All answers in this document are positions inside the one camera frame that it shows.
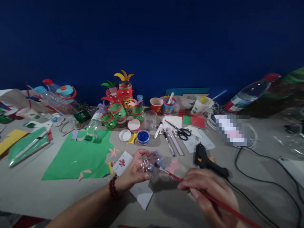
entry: red bottle cap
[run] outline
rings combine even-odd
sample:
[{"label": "red bottle cap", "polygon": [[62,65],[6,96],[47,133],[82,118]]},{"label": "red bottle cap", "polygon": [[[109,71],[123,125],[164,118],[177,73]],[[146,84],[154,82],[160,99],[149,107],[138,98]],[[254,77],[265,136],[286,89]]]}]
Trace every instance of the red bottle cap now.
[{"label": "red bottle cap", "polygon": [[274,82],[278,80],[281,77],[281,75],[276,74],[276,73],[269,73],[265,75],[262,80],[267,81],[267,82]]},{"label": "red bottle cap", "polygon": [[42,80],[42,82],[43,82],[44,84],[46,84],[47,86],[48,86],[48,85],[51,85],[51,84],[54,84],[54,82],[53,82],[51,79],[44,79],[44,80]]}]

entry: paintbrush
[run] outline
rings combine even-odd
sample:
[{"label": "paintbrush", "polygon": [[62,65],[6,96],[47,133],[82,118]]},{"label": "paintbrush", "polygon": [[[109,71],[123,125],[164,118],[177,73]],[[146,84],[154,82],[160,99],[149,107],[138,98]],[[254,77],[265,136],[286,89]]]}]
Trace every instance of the paintbrush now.
[{"label": "paintbrush", "polygon": [[[183,179],[173,175],[172,173],[170,173],[169,171],[165,170],[164,168],[160,167],[159,164],[155,163],[154,166],[158,169],[160,169],[161,171],[165,172],[166,174],[170,175],[171,177],[173,177],[174,179],[178,180],[179,182],[182,182]],[[206,191],[202,190],[202,189],[198,189],[198,191],[200,191],[200,193],[202,193],[207,199],[209,199],[210,201],[216,203],[218,206],[220,206],[221,208],[225,209],[226,211],[229,211],[231,214],[237,216],[238,218],[242,219],[244,222],[246,222],[248,225],[251,225],[254,228],[261,228],[259,225],[255,224],[254,222],[250,221],[248,218],[242,216],[239,212],[235,211],[234,209],[232,209],[231,207],[228,207],[226,204],[221,203],[220,201],[214,199],[211,195],[209,195]]]}]

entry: fingernail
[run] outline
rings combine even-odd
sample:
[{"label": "fingernail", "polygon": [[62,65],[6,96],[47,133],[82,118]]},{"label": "fingernail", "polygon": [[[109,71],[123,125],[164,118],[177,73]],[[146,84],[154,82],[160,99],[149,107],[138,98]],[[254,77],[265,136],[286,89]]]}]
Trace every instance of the fingernail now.
[{"label": "fingernail", "polygon": [[195,188],[191,188],[190,192],[195,199],[197,199],[200,196],[200,192],[198,190],[196,190]]},{"label": "fingernail", "polygon": [[144,178],[145,178],[145,180],[148,180],[148,179],[150,179],[150,176],[149,176],[149,174],[145,174],[145,175],[144,175]]}]

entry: glue gun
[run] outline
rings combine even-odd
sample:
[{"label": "glue gun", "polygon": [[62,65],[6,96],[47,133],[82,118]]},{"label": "glue gun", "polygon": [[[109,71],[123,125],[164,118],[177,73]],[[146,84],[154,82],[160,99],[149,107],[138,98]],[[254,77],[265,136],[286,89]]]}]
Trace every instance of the glue gun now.
[{"label": "glue gun", "polygon": [[199,143],[196,145],[196,151],[195,151],[195,158],[194,163],[198,165],[200,168],[207,168],[211,169],[221,177],[227,179],[229,177],[228,169],[222,168],[219,165],[215,164],[214,162],[210,161],[206,149],[203,146],[203,144]]}]

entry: red beaded bracelet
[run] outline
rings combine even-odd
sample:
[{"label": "red beaded bracelet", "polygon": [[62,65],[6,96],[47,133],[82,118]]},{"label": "red beaded bracelet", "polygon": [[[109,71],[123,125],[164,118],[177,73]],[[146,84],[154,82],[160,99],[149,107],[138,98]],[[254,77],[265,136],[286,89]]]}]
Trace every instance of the red beaded bracelet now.
[{"label": "red beaded bracelet", "polygon": [[115,174],[115,176],[112,178],[112,180],[110,180],[109,183],[109,191],[110,191],[110,196],[117,199],[118,198],[118,194],[115,188],[115,180],[117,179],[117,174]]}]

